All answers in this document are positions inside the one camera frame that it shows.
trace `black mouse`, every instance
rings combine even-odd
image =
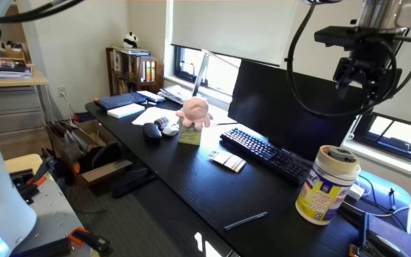
[[[161,131],[155,123],[145,123],[142,130],[148,142],[159,143],[161,141]]]

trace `disinfecting wipes container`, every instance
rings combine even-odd
[[[296,200],[297,211],[311,223],[328,224],[360,171],[353,153],[323,145]]]

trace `stuffed toy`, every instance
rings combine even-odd
[[[190,127],[191,124],[194,124],[194,128],[199,131],[202,130],[202,127],[209,127],[210,120],[213,119],[209,113],[209,103],[205,98],[198,96],[186,100],[183,108],[178,110],[176,115],[183,118],[182,125],[184,127]]]
[[[139,41],[137,36],[134,33],[129,32],[123,39],[123,47],[124,48],[137,48],[136,42]]]

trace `black monitor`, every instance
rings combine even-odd
[[[321,112],[357,109],[365,99],[362,88],[349,87],[344,100],[340,100],[333,81],[295,73],[295,82],[303,102]],[[311,115],[292,94],[286,70],[245,60],[241,62],[228,116],[309,161],[315,160],[322,145],[340,146],[355,119]]]

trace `electrical outlet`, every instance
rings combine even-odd
[[[59,86],[58,87],[58,96],[59,97],[64,97],[61,93],[63,93],[65,96],[67,96],[66,88],[64,86]]]

